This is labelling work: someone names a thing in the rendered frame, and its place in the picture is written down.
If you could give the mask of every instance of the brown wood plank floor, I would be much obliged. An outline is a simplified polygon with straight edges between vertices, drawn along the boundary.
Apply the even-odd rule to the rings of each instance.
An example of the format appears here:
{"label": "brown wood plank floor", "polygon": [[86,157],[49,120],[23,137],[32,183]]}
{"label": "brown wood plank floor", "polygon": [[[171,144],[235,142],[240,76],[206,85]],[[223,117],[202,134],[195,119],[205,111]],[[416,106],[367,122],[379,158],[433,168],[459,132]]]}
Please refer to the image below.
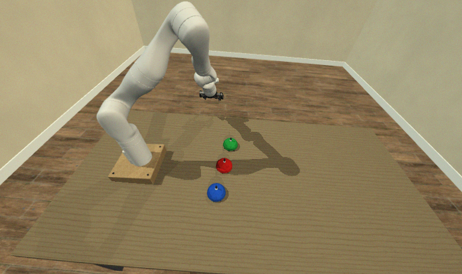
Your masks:
{"label": "brown wood plank floor", "polygon": [[[172,54],[164,79],[133,109],[371,128],[462,247],[461,191],[344,68],[210,59],[220,78],[217,89],[224,93],[224,100],[199,98],[191,56]],[[0,273],[195,273],[128,267],[120,272],[92,264],[10,255],[103,136],[96,113],[127,71],[0,185]]]}

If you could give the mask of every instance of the green ball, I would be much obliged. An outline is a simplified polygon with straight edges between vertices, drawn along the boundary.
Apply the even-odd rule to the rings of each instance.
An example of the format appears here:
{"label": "green ball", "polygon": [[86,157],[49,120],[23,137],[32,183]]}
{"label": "green ball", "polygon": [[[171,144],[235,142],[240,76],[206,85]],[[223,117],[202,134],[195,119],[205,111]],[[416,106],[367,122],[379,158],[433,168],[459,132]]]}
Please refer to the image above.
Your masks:
{"label": "green ball", "polygon": [[227,151],[235,151],[238,148],[238,142],[230,137],[229,139],[224,140],[223,147]]}

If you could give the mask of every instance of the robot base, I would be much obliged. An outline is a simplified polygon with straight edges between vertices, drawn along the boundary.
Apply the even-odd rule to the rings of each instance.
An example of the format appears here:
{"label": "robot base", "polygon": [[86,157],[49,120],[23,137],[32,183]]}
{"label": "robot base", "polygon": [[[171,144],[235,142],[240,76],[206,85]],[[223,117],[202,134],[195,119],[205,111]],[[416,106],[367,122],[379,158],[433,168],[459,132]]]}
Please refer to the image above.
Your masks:
{"label": "robot base", "polygon": [[131,164],[124,154],[120,154],[108,177],[114,182],[131,182],[136,184],[154,184],[157,173],[164,160],[165,145],[147,145],[152,153],[151,161],[142,167]]}

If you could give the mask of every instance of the white baseboard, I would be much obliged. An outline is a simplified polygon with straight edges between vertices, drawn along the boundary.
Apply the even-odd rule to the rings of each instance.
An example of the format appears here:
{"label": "white baseboard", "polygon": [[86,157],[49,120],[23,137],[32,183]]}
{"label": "white baseboard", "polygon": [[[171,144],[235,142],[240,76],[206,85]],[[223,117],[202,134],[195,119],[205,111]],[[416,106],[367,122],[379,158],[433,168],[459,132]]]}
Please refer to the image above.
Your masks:
{"label": "white baseboard", "polygon": [[0,184],[14,173],[31,155],[33,155],[43,144],[45,144],[63,125],[65,125],[76,113],[78,113],[87,103],[89,103],[98,93],[100,93],[114,78],[118,77],[133,61],[135,61],[144,51],[141,47],[135,54],[130,56],[124,63],[122,63],[116,70],[111,72],[103,81],[90,90],[83,98],[76,104],[68,109],[61,115],[54,123],[46,128],[39,134],[33,141],[31,141],[25,148],[23,148],[17,155],[15,155],[9,162],[0,169]]}
{"label": "white baseboard", "polygon": [[[135,61],[145,46],[140,48],[134,55],[128,58],[116,70],[108,75],[96,87],[81,98],[74,106],[65,112],[52,125],[37,136],[31,143],[14,156],[0,169],[0,184],[2,184],[17,168],[19,168],[33,153],[48,141],[63,125],[65,125],[76,113],[89,103],[101,90],[103,90],[115,77],[123,72]],[[187,49],[173,48],[172,53],[189,54]],[[377,101],[377,103],[395,120],[395,122],[414,140],[414,142],[430,157],[431,160],[445,173],[446,176],[462,190],[462,176],[458,173],[395,109],[388,104],[366,81],[364,81],[349,65],[343,61],[317,60],[295,57],[281,57],[273,55],[246,54],[237,52],[210,51],[211,56],[247,58],[257,60],[285,61],[294,63],[320,64],[328,66],[342,66],[345,70]]]}

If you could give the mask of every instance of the red ball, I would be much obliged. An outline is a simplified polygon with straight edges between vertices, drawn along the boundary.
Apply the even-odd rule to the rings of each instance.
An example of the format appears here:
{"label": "red ball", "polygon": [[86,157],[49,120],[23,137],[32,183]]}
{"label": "red ball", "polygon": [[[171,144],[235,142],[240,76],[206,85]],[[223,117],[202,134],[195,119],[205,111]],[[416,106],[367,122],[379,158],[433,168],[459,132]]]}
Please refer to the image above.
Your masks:
{"label": "red ball", "polygon": [[228,160],[227,158],[220,158],[217,161],[217,171],[220,173],[229,173],[233,169],[233,164],[231,163],[231,160]]}

